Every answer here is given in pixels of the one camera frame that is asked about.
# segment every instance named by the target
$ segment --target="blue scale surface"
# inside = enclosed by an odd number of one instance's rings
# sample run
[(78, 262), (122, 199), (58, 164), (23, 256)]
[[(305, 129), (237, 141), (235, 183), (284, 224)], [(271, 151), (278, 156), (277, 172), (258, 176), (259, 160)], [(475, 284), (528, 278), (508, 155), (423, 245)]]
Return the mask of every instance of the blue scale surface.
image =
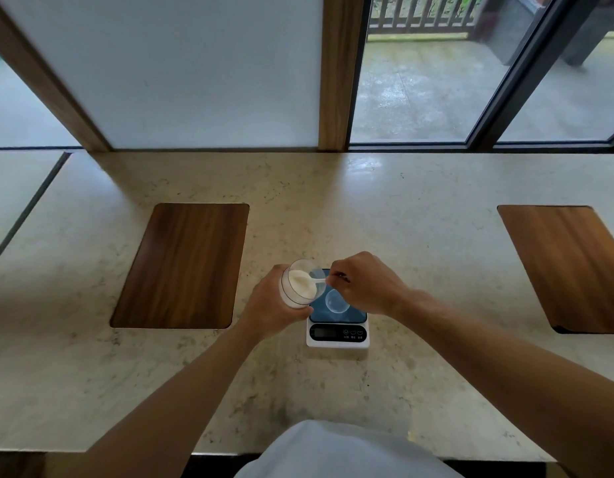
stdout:
[[(329, 275), (328, 268), (323, 268), (322, 271), (325, 272), (325, 276)], [(313, 313), (311, 313), (311, 317), (309, 317), (311, 322), (314, 322), (315, 324), (361, 324), (363, 322), (366, 322), (367, 313), (360, 312), (357, 308), (352, 306), (342, 313), (331, 312), (331, 310), (327, 308), (327, 304), (325, 303), (325, 297), (327, 297), (327, 294), (331, 290), (333, 289), (329, 285), (327, 285), (325, 292), (320, 297), (311, 302), (311, 306), (313, 307)]]

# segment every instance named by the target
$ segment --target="hand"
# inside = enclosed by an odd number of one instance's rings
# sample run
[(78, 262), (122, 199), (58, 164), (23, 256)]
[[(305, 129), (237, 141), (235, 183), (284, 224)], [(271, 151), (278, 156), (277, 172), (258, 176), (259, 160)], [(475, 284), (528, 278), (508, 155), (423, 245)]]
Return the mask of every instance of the hand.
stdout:
[(334, 261), (327, 284), (350, 305), (391, 317), (395, 317), (397, 307), (411, 293), (393, 270), (369, 252)]
[(275, 265), (256, 284), (240, 315), (238, 324), (246, 326), (260, 340), (279, 333), (289, 324), (306, 320), (313, 312), (310, 306), (291, 308), (281, 299), (278, 282), (288, 266)]

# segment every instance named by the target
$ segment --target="digital kitchen scale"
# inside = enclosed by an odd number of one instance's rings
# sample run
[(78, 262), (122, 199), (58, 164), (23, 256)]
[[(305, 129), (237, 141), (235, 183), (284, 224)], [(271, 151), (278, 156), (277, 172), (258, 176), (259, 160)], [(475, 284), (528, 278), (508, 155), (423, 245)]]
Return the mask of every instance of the digital kitchen scale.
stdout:
[[(329, 270), (323, 268), (325, 275)], [(338, 292), (329, 285), (325, 292), (315, 299), (311, 306), (313, 312), (307, 320), (307, 345), (310, 347), (329, 347), (340, 349), (368, 349), (369, 348), (369, 319), (366, 312), (349, 306), (343, 312), (335, 304), (347, 307)]]

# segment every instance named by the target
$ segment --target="gray wall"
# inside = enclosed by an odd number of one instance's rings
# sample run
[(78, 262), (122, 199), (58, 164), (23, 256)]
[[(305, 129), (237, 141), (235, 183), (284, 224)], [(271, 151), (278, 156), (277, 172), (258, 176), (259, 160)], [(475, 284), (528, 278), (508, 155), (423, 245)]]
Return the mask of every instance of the gray wall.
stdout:
[(316, 146), (322, 0), (0, 0), (115, 148)]

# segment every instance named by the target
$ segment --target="wooden beam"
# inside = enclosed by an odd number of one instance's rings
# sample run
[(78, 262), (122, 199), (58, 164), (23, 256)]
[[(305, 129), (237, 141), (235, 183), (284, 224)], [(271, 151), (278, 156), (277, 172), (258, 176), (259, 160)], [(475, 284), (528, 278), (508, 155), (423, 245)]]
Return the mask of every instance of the wooden beam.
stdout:
[(1, 6), (0, 56), (84, 149), (92, 152), (112, 150), (103, 134)]
[(347, 145), (364, 0), (324, 0), (318, 150)]

